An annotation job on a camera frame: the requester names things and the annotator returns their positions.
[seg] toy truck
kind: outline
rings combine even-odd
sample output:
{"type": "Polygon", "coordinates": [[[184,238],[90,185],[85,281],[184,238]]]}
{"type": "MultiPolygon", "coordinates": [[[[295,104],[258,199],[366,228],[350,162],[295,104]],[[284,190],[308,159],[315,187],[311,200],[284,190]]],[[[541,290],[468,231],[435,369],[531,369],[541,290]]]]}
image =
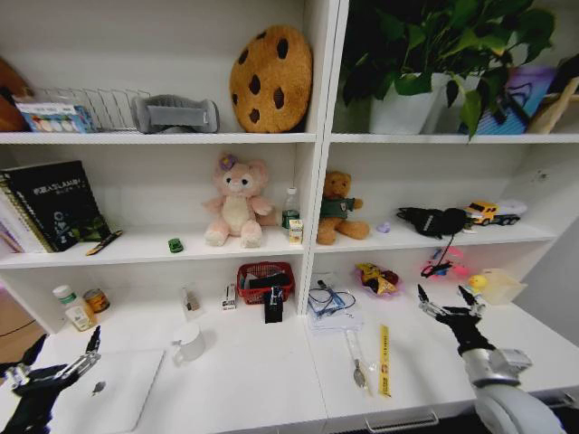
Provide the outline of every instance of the toy truck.
{"type": "Polygon", "coordinates": [[[473,202],[465,210],[474,224],[507,226],[521,220],[527,206],[520,201],[499,201],[497,203],[473,202]]]}

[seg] green toy car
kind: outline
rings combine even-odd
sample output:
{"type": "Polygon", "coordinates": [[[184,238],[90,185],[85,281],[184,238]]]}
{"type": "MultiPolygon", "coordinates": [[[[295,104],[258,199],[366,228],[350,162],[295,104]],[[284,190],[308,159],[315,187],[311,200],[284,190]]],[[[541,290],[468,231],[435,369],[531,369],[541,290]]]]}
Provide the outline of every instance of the green toy car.
{"type": "Polygon", "coordinates": [[[183,251],[183,244],[181,244],[181,240],[178,238],[172,238],[169,240],[169,250],[171,250],[171,253],[178,253],[183,251]]]}

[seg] canned food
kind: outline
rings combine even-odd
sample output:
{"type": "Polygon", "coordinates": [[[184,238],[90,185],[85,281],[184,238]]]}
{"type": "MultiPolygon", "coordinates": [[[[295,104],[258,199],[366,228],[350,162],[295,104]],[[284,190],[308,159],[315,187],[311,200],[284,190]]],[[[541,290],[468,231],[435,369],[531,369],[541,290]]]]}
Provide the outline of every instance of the canned food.
{"type": "Polygon", "coordinates": [[[84,293],[84,299],[95,314],[106,310],[110,306],[109,299],[100,289],[91,289],[84,293]]]}

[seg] wooden floor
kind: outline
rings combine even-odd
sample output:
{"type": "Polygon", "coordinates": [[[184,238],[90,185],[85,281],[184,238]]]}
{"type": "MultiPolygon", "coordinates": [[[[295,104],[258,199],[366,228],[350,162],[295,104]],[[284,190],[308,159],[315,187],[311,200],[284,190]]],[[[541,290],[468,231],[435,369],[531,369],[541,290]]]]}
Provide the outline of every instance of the wooden floor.
{"type": "MultiPolygon", "coordinates": [[[[0,288],[0,335],[30,321],[32,321],[30,316],[3,288],[0,288]]],[[[43,333],[39,325],[32,323],[8,336],[0,337],[0,363],[20,360],[23,352],[43,333]]]]}

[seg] wall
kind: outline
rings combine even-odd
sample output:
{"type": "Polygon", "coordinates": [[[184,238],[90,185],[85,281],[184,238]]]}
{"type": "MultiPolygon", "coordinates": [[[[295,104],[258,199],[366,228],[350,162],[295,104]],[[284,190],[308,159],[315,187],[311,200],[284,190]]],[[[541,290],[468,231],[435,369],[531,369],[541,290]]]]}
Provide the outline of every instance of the wall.
{"type": "Polygon", "coordinates": [[[579,220],[567,229],[555,246],[525,278],[528,288],[516,303],[529,314],[579,345],[579,220]]]}

